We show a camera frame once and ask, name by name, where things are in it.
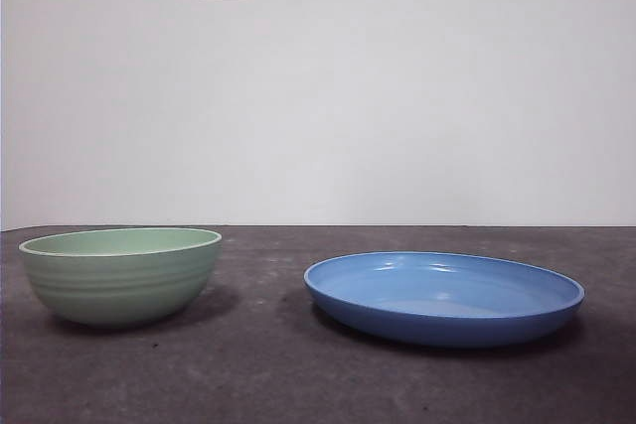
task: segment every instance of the tabletop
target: tabletop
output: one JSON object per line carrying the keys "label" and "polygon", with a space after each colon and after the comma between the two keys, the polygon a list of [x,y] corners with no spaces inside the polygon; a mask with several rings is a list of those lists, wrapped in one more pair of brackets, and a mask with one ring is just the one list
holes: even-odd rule
{"label": "tabletop", "polygon": [[[17,246],[100,227],[2,233],[2,422],[636,422],[636,227],[205,226],[224,236],[201,296],[159,323],[101,331],[34,297]],[[577,316],[491,350],[393,343],[338,324],[311,264],[377,250],[507,258],[585,287]]]}

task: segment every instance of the shallow dish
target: shallow dish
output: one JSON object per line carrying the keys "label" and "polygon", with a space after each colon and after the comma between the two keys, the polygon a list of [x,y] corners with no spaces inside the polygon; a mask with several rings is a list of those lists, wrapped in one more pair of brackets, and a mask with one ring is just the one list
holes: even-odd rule
{"label": "shallow dish", "polygon": [[91,230],[20,244],[36,296],[56,315],[99,327],[151,322],[205,287],[221,235],[144,227]]}
{"label": "shallow dish", "polygon": [[583,288],[509,260],[437,252],[373,252],[309,267],[305,283],[336,320],[392,340],[453,348],[521,343],[564,325]]}

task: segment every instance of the green bowl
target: green bowl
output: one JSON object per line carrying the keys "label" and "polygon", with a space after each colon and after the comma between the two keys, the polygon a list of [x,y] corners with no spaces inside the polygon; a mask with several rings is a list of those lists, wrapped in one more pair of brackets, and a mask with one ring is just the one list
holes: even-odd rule
{"label": "green bowl", "polygon": [[221,235],[176,227],[62,233],[20,244],[36,296],[56,315],[97,327],[158,320],[206,286]]}

